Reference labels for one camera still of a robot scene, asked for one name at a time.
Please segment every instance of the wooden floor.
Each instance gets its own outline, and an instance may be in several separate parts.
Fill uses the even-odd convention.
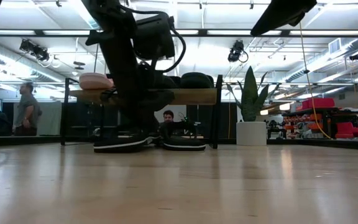
[[[2,147],[0,223],[358,224],[358,150]]]

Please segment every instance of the white planter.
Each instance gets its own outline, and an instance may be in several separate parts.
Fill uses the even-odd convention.
[[[237,123],[237,145],[239,146],[266,146],[265,122]]]

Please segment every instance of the snake plant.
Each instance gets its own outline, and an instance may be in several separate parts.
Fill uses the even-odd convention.
[[[240,89],[242,92],[241,102],[237,100],[236,96],[234,96],[232,87],[229,84],[227,84],[227,89],[233,94],[234,98],[236,99],[237,106],[241,110],[243,121],[255,121],[256,116],[260,114],[260,110],[262,109],[265,100],[269,94],[269,85],[266,85],[260,92],[260,95],[258,95],[258,90],[266,74],[267,73],[263,75],[260,85],[258,87],[256,84],[254,71],[252,67],[249,67],[244,81],[244,87],[241,85],[239,81],[237,81],[238,84],[240,85]]]

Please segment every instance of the wooden bench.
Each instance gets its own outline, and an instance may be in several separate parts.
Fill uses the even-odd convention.
[[[66,143],[66,128],[67,128],[67,104],[68,97],[74,96],[77,100],[92,102],[102,106],[102,118],[104,117],[105,105],[117,105],[119,98],[112,96],[108,103],[100,100],[100,95],[105,90],[70,90],[70,85],[78,83],[78,81],[66,78],[65,80],[65,101],[62,108],[62,119],[60,124],[61,145]],[[210,105],[213,106],[211,118],[211,132],[208,143],[214,149],[218,148],[218,130],[221,110],[221,90],[222,90],[223,76],[218,75],[216,86],[213,89],[171,89],[175,95],[175,99],[170,105]],[[103,119],[101,120],[101,136],[103,136]]]

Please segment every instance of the potted plant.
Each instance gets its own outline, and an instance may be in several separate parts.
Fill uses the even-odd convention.
[[[260,85],[258,87],[256,84],[254,71],[252,70],[252,67],[249,67],[244,81],[244,87],[239,81],[237,81],[240,85],[240,89],[242,92],[241,102],[237,100],[236,96],[234,96],[232,87],[227,84],[227,89],[233,94],[234,98],[236,99],[237,106],[241,110],[243,120],[243,122],[237,123],[236,127],[237,145],[266,145],[266,123],[255,121],[256,116],[260,115],[260,110],[262,109],[265,100],[269,94],[269,85],[267,85],[258,95],[258,90],[262,85],[265,75],[263,75]]]

